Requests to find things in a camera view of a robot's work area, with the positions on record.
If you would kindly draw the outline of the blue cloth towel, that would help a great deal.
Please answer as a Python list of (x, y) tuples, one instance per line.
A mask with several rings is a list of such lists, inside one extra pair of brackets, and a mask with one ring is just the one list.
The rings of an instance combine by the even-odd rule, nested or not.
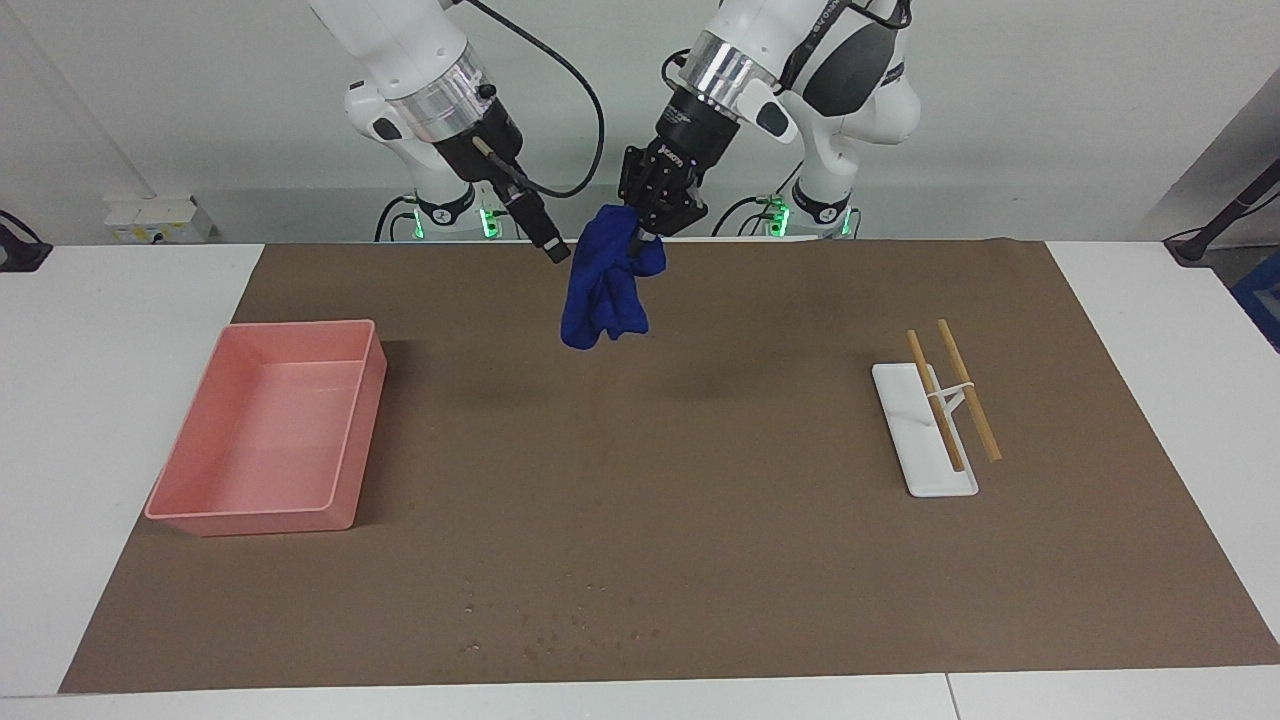
[(576, 350), (596, 346), (600, 334), (617, 341), (623, 334), (645, 334), (650, 322), (637, 281), (659, 275), (667, 268), (660, 238), (632, 240), (640, 229), (639, 215), (628, 206), (605, 205), (581, 233), (561, 315), (559, 338)]

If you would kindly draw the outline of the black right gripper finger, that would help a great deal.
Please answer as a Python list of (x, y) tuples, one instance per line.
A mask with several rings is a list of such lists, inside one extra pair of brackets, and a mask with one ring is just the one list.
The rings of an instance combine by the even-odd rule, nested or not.
[(554, 264), (571, 258), (571, 249), (547, 213), (541, 196), (518, 184), (498, 184), (497, 197), (515, 224)]

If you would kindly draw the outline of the black clamp base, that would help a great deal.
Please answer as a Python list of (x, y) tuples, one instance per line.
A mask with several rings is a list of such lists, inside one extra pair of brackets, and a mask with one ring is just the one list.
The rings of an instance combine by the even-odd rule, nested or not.
[(29, 273), (41, 268), (54, 250), (20, 218), (0, 209), (0, 273)]

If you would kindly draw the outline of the black stand pole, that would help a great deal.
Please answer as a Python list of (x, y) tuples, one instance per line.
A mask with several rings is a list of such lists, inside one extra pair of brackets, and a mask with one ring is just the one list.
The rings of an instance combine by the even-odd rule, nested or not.
[(1280, 155), (1204, 225), (1180, 231), (1161, 240), (1161, 245), (1183, 266), (1202, 261), (1219, 237), (1238, 220), (1265, 210), (1280, 199)]

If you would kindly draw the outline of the white power outlet box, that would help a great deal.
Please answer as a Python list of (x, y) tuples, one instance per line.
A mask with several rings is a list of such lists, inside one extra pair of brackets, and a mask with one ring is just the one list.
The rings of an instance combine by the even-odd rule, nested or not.
[(220, 234), (191, 196), (110, 201), (104, 227), (125, 243), (207, 243)]

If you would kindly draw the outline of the blue crate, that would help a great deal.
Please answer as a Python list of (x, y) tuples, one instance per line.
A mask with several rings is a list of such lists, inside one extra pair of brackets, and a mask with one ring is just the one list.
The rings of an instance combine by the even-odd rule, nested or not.
[(1230, 293), (1280, 354), (1280, 249), (1235, 282)]

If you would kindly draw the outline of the pink plastic bin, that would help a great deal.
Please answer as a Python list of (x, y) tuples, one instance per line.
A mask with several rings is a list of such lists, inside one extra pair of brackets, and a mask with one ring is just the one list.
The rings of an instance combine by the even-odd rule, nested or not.
[(369, 319), (227, 325), (145, 518), (198, 537), (349, 529), (387, 370)]

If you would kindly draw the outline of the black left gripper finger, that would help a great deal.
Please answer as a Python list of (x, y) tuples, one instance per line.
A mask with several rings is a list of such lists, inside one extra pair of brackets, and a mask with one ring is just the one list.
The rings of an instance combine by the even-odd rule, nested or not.
[(682, 195), (673, 202), (658, 200), (649, 206), (639, 208), (637, 228), (632, 237), (632, 255), (639, 256), (646, 243), (684, 231), (707, 214), (707, 205), (692, 195)]
[(663, 161), (659, 156), (658, 149), (625, 149), (623, 152), (618, 197), (635, 211), (640, 225), (655, 225), (660, 217)]

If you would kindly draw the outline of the white towel rack base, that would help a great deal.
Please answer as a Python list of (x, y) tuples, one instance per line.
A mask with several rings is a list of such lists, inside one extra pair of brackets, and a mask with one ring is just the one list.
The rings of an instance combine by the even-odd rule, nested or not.
[(911, 363), (870, 369), (905, 486), (915, 498), (974, 496), (979, 486), (955, 420), (973, 383), (941, 389), (933, 366), (925, 369), (929, 386)]

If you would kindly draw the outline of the brown table mat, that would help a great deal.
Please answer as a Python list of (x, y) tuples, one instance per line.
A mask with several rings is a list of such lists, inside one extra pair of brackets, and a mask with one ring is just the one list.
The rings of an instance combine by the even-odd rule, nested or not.
[[(677, 243), (652, 332), (558, 336), (530, 249), (278, 245), (234, 322), (369, 319), (355, 525), (141, 519), (65, 693), (1280, 664), (1051, 251)], [(960, 384), (979, 492), (909, 495), (870, 377)]]

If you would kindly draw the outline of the wooden rack rod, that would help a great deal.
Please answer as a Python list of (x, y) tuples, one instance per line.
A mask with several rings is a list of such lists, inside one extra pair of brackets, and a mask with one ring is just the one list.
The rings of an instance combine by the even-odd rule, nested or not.
[(972, 378), (972, 373), (969, 372), (961, 355), (960, 347), (957, 346), (954, 332), (946, 319), (938, 319), (936, 323), (946, 352), (948, 354), (951, 366), (963, 386), (963, 392), (966, 398), (965, 404), (969, 406), (972, 420), (975, 425), (975, 430), (979, 436), (986, 456), (992, 462), (1001, 461), (1004, 460), (1004, 452), (1000, 448), (993, 428), (989, 424), (986, 407), (978, 393), (977, 384)]
[(954, 437), (951, 427), (951, 416), (948, 415), (948, 411), (943, 402), (941, 388), (937, 384), (936, 378), (931, 370), (931, 365), (925, 359), (925, 352), (918, 333), (914, 329), (908, 329), (906, 337), (908, 337), (908, 346), (911, 351), (911, 359), (916, 369), (916, 374), (919, 375), (919, 379), (922, 382), (925, 393), (925, 401), (929, 405), (934, 424), (938, 428), (950, 465), (954, 471), (961, 471), (965, 468), (964, 465), (965, 457), (960, 451), (957, 442)]

